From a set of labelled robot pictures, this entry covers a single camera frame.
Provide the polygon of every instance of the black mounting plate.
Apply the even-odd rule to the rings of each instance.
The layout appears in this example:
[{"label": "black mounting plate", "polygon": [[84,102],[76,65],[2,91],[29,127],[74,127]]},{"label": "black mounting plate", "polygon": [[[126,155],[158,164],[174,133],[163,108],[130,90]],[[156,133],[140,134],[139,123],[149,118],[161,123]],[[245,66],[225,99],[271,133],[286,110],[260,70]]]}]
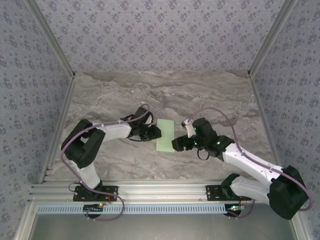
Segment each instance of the black mounting plate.
[{"label": "black mounting plate", "polygon": [[[110,194],[118,195],[118,186],[101,186],[99,189],[101,192],[106,192]],[[74,202],[108,202],[109,198],[107,195],[98,194],[88,191],[84,186],[76,186],[73,195]],[[110,196],[111,202],[116,202],[117,198],[115,196]]]},{"label": "black mounting plate", "polygon": [[[206,199],[210,201],[240,201],[240,197],[232,194],[231,196],[227,196],[222,192],[221,185],[207,185],[205,186]],[[249,197],[242,197],[243,201],[250,201]]]}]

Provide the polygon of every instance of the metal frame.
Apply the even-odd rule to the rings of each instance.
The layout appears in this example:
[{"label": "metal frame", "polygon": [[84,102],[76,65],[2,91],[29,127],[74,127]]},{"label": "metal frame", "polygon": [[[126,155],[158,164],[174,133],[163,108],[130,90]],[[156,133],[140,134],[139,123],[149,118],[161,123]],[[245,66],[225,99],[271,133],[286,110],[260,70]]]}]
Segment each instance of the metal frame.
[{"label": "metal frame", "polygon": [[[263,112],[262,104],[259,99],[257,88],[250,77],[252,91],[256,98],[261,120],[268,137],[273,157],[280,164],[280,159],[275,148],[275,143],[271,137],[271,132],[267,124],[266,116]],[[32,226],[37,214],[39,205],[42,204],[64,204],[71,205],[73,202],[73,193],[68,190],[69,184],[74,180],[52,180],[52,163],[55,158],[60,138],[63,133],[66,117],[71,103],[75,80],[72,79],[63,108],[59,116],[53,140],[45,160],[40,183],[31,186],[28,203],[21,219],[20,226],[16,232],[15,240],[27,240],[31,234]],[[119,195],[129,204],[207,204],[206,185],[219,185],[219,180],[105,180],[104,185],[119,186]],[[217,202],[223,204],[237,203]],[[297,213],[292,219],[292,225],[298,240],[312,240],[312,234],[304,213]]]},{"label": "metal frame", "polygon": [[[29,239],[38,207],[44,204],[73,206],[73,192],[68,186],[74,181],[48,181],[31,186],[27,205],[15,240]],[[219,185],[218,180],[106,180],[104,185],[119,186],[119,195],[127,204],[177,204],[203,205],[208,203],[205,185]],[[238,201],[216,201],[217,204],[235,204]],[[120,206],[119,201],[112,204]]]},{"label": "metal frame", "polygon": [[[56,215],[56,214],[84,214],[83,203],[74,204],[41,204],[38,206],[38,215]],[[120,204],[106,204],[99,208],[99,211],[89,211],[88,214],[120,214],[123,206]],[[224,203],[155,203],[155,204],[139,204],[126,203],[123,214],[129,215],[162,215],[162,214],[227,214],[226,205]]]},{"label": "metal frame", "polygon": [[[276,149],[276,144],[272,138],[272,134],[271,134],[271,131],[270,131],[270,128],[268,125],[268,120],[267,120],[266,114],[263,111],[263,105],[262,105],[262,102],[259,98],[259,93],[258,93],[256,83],[251,76],[249,77],[249,79],[250,79],[250,84],[251,84],[251,88],[253,91],[253,95],[255,97],[256,104],[258,106],[258,110],[259,110],[259,113],[261,116],[261,121],[262,121],[264,130],[265,130],[265,134],[266,134],[266,137],[267,137],[268,142],[270,144],[272,155],[276,161],[276,164],[281,166],[282,163],[281,163],[280,157],[279,157],[277,149]],[[292,222],[292,225],[293,225],[293,228],[295,230],[295,234],[296,234],[298,240],[312,240],[312,239],[314,239],[312,236],[311,229],[308,224],[308,220],[307,220],[307,216],[306,216],[305,212],[301,212],[301,211],[298,212],[292,218],[291,222]]]},{"label": "metal frame", "polygon": [[45,16],[41,12],[38,4],[35,0],[24,0],[26,6],[30,10],[32,16],[34,17],[35,21],[38,23],[40,29],[42,30],[46,40],[50,44],[53,52],[57,56],[60,64],[62,65],[63,69],[65,70],[66,74],[72,78],[74,76],[74,71],[69,64],[69,61],[62,50],[61,46],[58,43],[53,31],[51,30]]},{"label": "metal frame", "polygon": [[264,62],[267,53],[274,44],[279,32],[286,23],[287,18],[289,17],[297,2],[298,0],[284,0],[284,3],[282,4],[277,16],[275,17],[275,20],[273,21],[266,37],[262,42],[261,47],[258,50],[258,53],[255,55],[255,58],[250,66],[250,77],[254,77],[256,75],[258,69]]}]

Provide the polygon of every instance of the marble surface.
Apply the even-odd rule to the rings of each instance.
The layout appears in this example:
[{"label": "marble surface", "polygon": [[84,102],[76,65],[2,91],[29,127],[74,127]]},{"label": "marble surface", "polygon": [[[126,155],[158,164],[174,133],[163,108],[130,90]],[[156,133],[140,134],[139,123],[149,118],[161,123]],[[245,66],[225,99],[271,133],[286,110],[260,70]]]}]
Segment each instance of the marble surface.
[{"label": "marble surface", "polygon": [[[174,120],[175,137],[185,135],[181,122],[201,107],[223,111],[234,124],[241,145],[274,163],[249,80],[224,71],[204,72],[108,72],[78,73],[62,140],[81,119],[103,123],[134,114],[147,103],[155,118]],[[220,135],[233,138],[232,130],[218,112],[204,111]],[[57,152],[52,178],[75,179]],[[217,158],[197,158],[197,150],[158,152],[156,142],[116,139],[102,143],[95,159],[101,179],[224,179],[231,173],[248,176]]]}]

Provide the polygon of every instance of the cable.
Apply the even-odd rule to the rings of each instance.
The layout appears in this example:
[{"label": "cable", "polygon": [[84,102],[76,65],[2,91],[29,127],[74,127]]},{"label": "cable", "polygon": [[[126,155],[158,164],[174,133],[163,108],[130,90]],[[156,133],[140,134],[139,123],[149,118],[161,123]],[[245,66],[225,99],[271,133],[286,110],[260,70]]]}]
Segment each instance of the cable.
[{"label": "cable", "polygon": [[307,195],[307,197],[309,198],[309,205],[306,207],[306,208],[303,208],[303,209],[300,209],[299,211],[302,211],[302,212],[306,212],[308,210],[310,210],[312,207],[313,207],[313,200],[312,200],[312,197],[311,197],[311,194],[309,193],[309,191],[307,190],[307,188],[305,186],[303,186],[299,181],[297,181],[296,179],[294,179],[292,176],[282,172],[282,171],[279,171],[277,169],[274,169],[274,168],[270,168],[269,166],[267,165],[264,165],[263,163],[261,162],[258,162],[257,160],[253,159],[252,157],[248,156],[245,152],[243,152],[243,149],[240,147],[239,145],[239,142],[238,142],[238,138],[237,138],[237,134],[236,134],[236,131],[235,131],[235,128],[234,126],[232,125],[230,119],[227,117],[227,115],[225,115],[222,111],[220,111],[219,109],[217,108],[214,108],[214,107],[202,107],[200,108],[199,110],[195,111],[193,113],[193,115],[188,119],[188,122],[190,120],[192,120],[195,115],[197,115],[198,113],[204,111],[204,110],[215,110],[217,111],[218,113],[220,113],[222,116],[224,116],[224,118],[227,120],[227,122],[229,123],[230,127],[232,128],[232,132],[233,132],[233,136],[234,136],[234,141],[235,141],[235,144],[236,144],[236,147],[238,148],[238,150],[240,151],[240,153],[246,157],[248,160],[250,160],[251,162],[259,165],[260,167],[263,167],[267,170],[270,170],[270,171],[274,171],[275,173],[277,174],[280,174],[284,177],[286,177],[287,179],[291,180],[292,182],[294,182],[295,184],[297,184],[304,192],[305,194]]},{"label": "cable", "polygon": [[69,191],[75,193],[75,191],[72,191],[72,190],[70,189],[70,186],[71,186],[72,184],[79,184],[79,185],[80,185],[80,183],[79,183],[79,182],[73,182],[73,183],[70,183],[70,185],[68,186]]},{"label": "cable", "polygon": [[100,222],[108,222],[108,221],[113,221],[113,220],[116,220],[118,218],[121,217],[121,215],[124,213],[124,210],[125,210],[125,202],[124,200],[116,195],[116,194],[113,194],[113,193],[109,193],[109,192],[104,192],[104,191],[97,191],[97,190],[94,190],[92,188],[90,188],[85,182],[83,182],[82,178],[78,175],[78,173],[64,160],[64,153],[66,151],[66,149],[69,147],[69,145],[75,140],[77,139],[79,136],[81,136],[82,134],[88,132],[89,130],[91,129],[95,129],[95,128],[99,128],[99,127],[103,127],[103,126],[113,126],[113,125],[118,125],[118,124],[126,124],[126,123],[131,123],[131,122],[134,122],[136,120],[139,120],[141,118],[143,118],[145,115],[147,115],[147,113],[149,112],[150,110],[150,106],[148,104],[142,104],[140,107],[143,107],[143,106],[146,106],[147,107],[147,110],[144,114],[142,114],[141,116],[138,116],[134,119],[130,119],[130,120],[126,120],[126,121],[122,121],[122,120],[118,120],[118,121],[113,121],[113,122],[106,122],[106,123],[101,123],[101,124],[96,124],[96,125],[93,125],[93,126],[90,126],[80,132],[78,132],[75,136],[73,136],[70,141],[68,141],[66,143],[66,145],[64,146],[64,148],[61,150],[61,154],[60,154],[60,160],[61,162],[64,163],[64,165],[66,165],[66,167],[79,179],[80,183],[86,188],[88,189],[89,191],[93,192],[93,193],[96,193],[96,194],[103,194],[103,195],[107,195],[107,196],[112,196],[112,197],[115,197],[115,198],[118,198],[121,203],[122,203],[122,209],[121,209],[121,212],[115,216],[115,217],[112,217],[112,218],[94,218],[95,221],[100,221]]},{"label": "cable", "polygon": [[255,205],[256,205],[256,200],[253,199],[253,200],[252,200],[252,207],[251,207],[250,211],[249,211],[246,215],[244,215],[244,216],[238,216],[237,214],[235,214],[235,213],[232,212],[232,211],[227,211],[227,212],[228,212],[229,214],[234,215],[232,218],[244,219],[244,218],[249,217],[249,216],[253,213],[254,208],[255,208]]},{"label": "cable", "polygon": [[206,156],[206,159],[202,159],[202,158],[200,157],[200,155],[199,155],[199,152],[200,152],[200,150],[198,149],[198,150],[196,151],[196,155],[198,156],[198,158],[199,158],[200,160],[206,161],[206,160],[209,159],[209,157],[210,157],[210,154],[209,154],[209,153],[208,153],[208,155]]},{"label": "cable", "polygon": [[240,196],[239,205],[241,206],[242,199],[245,199],[245,205],[244,205],[244,207],[246,208],[246,207],[247,207],[247,198],[246,198],[245,196]]},{"label": "cable", "polygon": [[143,142],[142,140],[137,140],[137,139],[132,139],[132,138],[128,138],[130,141],[133,141],[133,142]]}]

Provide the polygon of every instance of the green foam block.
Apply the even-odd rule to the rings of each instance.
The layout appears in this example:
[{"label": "green foam block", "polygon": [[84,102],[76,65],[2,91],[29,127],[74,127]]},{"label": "green foam block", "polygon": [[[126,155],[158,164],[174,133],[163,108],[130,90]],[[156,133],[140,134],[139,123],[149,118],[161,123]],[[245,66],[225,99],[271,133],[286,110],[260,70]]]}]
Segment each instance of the green foam block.
[{"label": "green foam block", "polygon": [[158,119],[156,126],[161,130],[162,137],[156,139],[156,150],[159,152],[174,153],[171,141],[175,139],[175,121]]}]

